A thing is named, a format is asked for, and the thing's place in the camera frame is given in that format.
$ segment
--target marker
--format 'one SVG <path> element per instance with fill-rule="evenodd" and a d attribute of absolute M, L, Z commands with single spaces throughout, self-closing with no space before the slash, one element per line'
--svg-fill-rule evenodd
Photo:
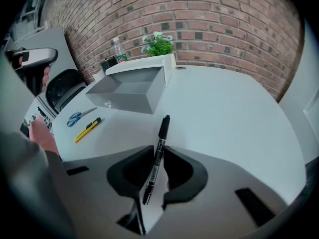
<path fill-rule="evenodd" d="M 168 126 L 169 126 L 170 117 L 169 115 L 166 115 L 165 118 L 163 118 L 163 121 L 160 126 L 160 132 L 159 132 L 159 144 L 158 148 L 156 149 L 155 153 L 155 161 L 154 165 L 151 171 L 151 176 L 149 178 L 148 185 L 145 189 L 145 193 L 143 196 L 143 205 L 147 205 L 150 201 L 151 194 L 155 185 L 156 177 L 158 175 L 159 167 L 160 167 L 160 161 L 163 156 L 163 150 L 166 142 L 167 132 L 168 132 Z"/>
<path fill-rule="evenodd" d="M 77 143 L 79 140 L 81 140 L 88 132 L 90 132 L 98 123 L 101 122 L 101 118 L 98 117 L 95 121 L 91 122 L 86 126 L 86 128 L 81 132 L 76 138 L 74 143 Z"/>

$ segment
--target potted plant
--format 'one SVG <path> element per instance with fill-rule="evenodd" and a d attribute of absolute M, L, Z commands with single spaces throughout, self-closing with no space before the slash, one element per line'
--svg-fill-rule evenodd
<path fill-rule="evenodd" d="M 171 35 L 162 35 L 162 32 L 154 32 L 153 41 L 148 39 L 147 36 L 143 36 L 143 42 L 147 45 L 142 47 L 141 52 L 147 53 L 151 56 L 161 56 L 170 54 L 173 51 L 173 37 Z"/>

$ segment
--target scissors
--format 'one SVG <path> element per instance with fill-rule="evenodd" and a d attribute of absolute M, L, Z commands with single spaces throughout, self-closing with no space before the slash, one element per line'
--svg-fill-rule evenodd
<path fill-rule="evenodd" d="M 76 112 L 75 114 L 71 115 L 71 117 L 69 118 L 68 122 L 66 123 L 67 126 L 73 126 L 74 124 L 76 124 L 78 122 L 79 119 L 81 119 L 84 115 L 94 111 L 97 107 L 94 107 L 90 110 L 87 110 L 86 112 L 80 113 L 80 112 Z"/>

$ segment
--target black pen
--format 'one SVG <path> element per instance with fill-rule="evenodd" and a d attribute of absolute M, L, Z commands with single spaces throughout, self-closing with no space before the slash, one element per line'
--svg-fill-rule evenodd
<path fill-rule="evenodd" d="M 160 167 L 160 161 L 163 156 L 163 149 L 166 142 L 167 132 L 168 132 L 168 126 L 169 126 L 169 115 L 166 115 L 165 118 L 163 118 L 163 121 L 160 126 L 160 132 L 159 132 L 159 144 L 158 148 L 156 149 L 155 153 L 155 161 L 154 165 L 151 171 L 151 176 L 149 178 L 148 185 L 145 189 L 145 193 L 143 196 L 143 205 L 147 205 L 149 203 L 149 200 L 151 198 L 151 194 L 155 185 L 156 177 L 158 175 L 159 167 Z"/>

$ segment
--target yellow box cutter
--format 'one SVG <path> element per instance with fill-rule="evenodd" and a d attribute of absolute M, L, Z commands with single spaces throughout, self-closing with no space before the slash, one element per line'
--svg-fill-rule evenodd
<path fill-rule="evenodd" d="M 98 123 L 101 122 L 101 118 L 98 117 L 95 121 L 91 122 L 86 126 L 86 128 L 83 130 L 82 133 L 80 133 L 76 138 L 74 143 L 77 143 L 79 140 L 81 140 L 88 132 L 90 132 Z"/>

